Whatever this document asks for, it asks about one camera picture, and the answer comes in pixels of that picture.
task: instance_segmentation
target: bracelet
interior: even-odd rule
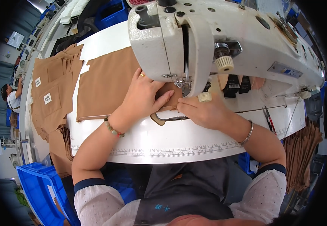
[[[240,145],[245,144],[245,142],[247,142],[247,141],[249,140],[249,138],[250,138],[250,136],[251,136],[251,133],[253,132],[254,123],[253,123],[251,120],[249,120],[249,121],[251,122],[251,129],[250,129],[250,132],[249,132],[248,136],[245,138],[245,140],[244,140],[243,142],[240,142],[240,143],[239,143]]]
[[[114,130],[112,128],[112,126],[110,126],[110,123],[108,122],[108,115],[106,115],[104,120],[105,120],[105,125],[107,125],[108,130],[111,131],[113,135],[116,135],[117,137],[120,137],[120,138],[125,136],[124,133],[117,132],[116,130]]]

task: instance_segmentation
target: white plastic knob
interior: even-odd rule
[[[222,56],[215,60],[217,70],[219,72],[229,72],[234,69],[233,58],[230,56]]]
[[[305,100],[311,97],[311,93],[309,91],[303,91],[301,92],[300,96],[303,100]]]
[[[199,98],[199,102],[209,102],[212,100],[211,93],[209,92],[200,93],[197,97]]]

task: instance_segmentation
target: scissors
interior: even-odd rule
[[[274,124],[273,124],[272,118],[270,117],[267,107],[265,106],[265,108],[262,108],[262,109],[263,109],[265,118],[267,119],[270,131],[273,132],[275,135],[277,135],[275,132],[275,129],[274,129]]]

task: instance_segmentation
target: silver bangle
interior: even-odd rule
[[[247,142],[247,141],[249,140],[249,138],[250,138],[250,136],[251,136],[251,133],[253,132],[254,123],[253,123],[251,120],[249,120],[249,121],[251,122],[251,129],[250,129],[250,132],[249,132],[248,136],[245,138],[245,140],[244,140],[243,142],[240,142],[240,143],[239,143],[240,145],[245,144],[245,142]]]

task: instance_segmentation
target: woman's left hand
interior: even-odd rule
[[[142,69],[138,68],[134,73],[126,97],[120,106],[121,110],[129,112],[130,119],[135,122],[158,111],[169,101],[175,92],[174,90],[167,91],[156,100],[155,95],[157,91],[165,83],[153,81],[149,77],[140,74],[145,75]]]

